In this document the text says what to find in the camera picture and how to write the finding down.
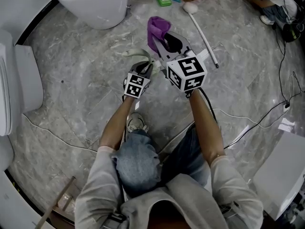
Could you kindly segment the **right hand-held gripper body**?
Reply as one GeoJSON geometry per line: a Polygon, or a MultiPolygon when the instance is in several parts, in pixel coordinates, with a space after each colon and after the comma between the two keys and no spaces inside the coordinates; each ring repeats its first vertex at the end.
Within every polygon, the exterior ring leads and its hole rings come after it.
{"type": "Polygon", "coordinates": [[[207,69],[200,55],[190,48],[179,52],[163,49],[163,74],[180,92],[188,92],[203,86],[207,69]]]}

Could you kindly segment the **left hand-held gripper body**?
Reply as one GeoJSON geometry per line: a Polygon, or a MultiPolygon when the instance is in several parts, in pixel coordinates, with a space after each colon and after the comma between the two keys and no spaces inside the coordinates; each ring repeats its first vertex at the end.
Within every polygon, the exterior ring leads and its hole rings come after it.
{"type": "Polygon", "coordinates": [[[150,78],[144,78],[144,73],[135,74],[128,72],[123,81],[124,95],[139,99],[147,90],[150,78]]]}

